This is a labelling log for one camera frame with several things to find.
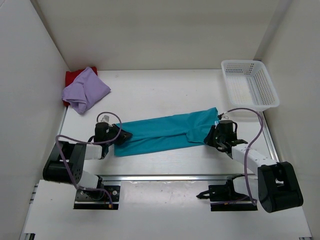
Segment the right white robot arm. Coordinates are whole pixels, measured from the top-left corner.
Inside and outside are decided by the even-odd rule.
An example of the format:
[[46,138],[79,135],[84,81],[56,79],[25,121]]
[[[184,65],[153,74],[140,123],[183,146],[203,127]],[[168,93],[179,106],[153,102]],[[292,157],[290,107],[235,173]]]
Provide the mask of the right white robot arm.
[[211,127],[204,143],[243,164],[244,170],[253,175],[229,176],[225,184],[209,185],[196,197],[209,200],[213,212],[256,211],[260,204],[266,212],[273,213],[302,206],[304,199],[293,166],[251,149],[237,137],[237,130],[237,123],[222,120]]

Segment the purple t shirt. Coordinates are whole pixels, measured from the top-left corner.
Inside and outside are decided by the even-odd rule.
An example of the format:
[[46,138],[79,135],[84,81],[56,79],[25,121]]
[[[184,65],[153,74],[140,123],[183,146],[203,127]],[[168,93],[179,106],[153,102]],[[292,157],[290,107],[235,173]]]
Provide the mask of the purple t shirt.
[[80,115],[111,92],[91,67],[86,67],[62,91],[62,100]]

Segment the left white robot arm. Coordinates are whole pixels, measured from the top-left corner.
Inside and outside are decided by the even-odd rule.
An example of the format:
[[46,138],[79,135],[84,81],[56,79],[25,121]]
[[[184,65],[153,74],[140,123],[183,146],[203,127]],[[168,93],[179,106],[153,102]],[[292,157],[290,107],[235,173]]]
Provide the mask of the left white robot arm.
[[101,176],[84,171],[86,160],[104,159],[109,146],[121,146],[128,142],[133,134],[121,129],[116,124],[98,122],[94,135],[88,143],[70,143],[57,141],[43,168],[43,179],[49,182],[76,185],[78,190],[87,194],[94,201],[107,196]]

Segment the red t shirt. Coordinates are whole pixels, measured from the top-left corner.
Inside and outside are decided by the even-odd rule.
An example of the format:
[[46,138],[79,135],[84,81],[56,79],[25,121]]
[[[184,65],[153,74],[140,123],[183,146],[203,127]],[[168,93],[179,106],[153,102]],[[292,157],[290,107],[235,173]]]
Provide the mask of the red t shirt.
[[[95,66],[92,66],[90,67],[93,72],[98,76],[98,70]],[[85,69],[79,69],[79,70],[76,70],[76,71],[66,71],[65,73],[65,88],[68,87],[70,84],[73,83],[73,81],[75,80],[75,78],[81,73],[83,72]],[[68,107],[70,105],[70,103],[66,102],[66,101],[62,101],[63,102],[63,105],[65,107]]]

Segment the teal t shirt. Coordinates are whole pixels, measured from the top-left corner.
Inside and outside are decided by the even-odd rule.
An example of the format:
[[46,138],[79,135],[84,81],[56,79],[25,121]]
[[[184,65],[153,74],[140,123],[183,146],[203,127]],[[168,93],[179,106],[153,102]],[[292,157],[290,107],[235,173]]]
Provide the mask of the teal t shirt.
[[201,146],[213,125],[218,123],[213,107],[191,113],[122,123],[132,137],[114,147],[116,157],[128,157],[168,150]]

